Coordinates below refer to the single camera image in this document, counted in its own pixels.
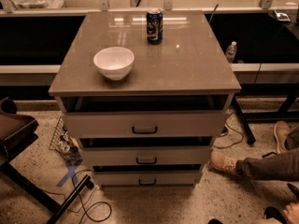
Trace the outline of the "person's hand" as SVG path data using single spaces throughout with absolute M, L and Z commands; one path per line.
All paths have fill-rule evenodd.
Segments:
M 288 224 L 299 224 L 299 203 L 289 203 L 283 210 Z

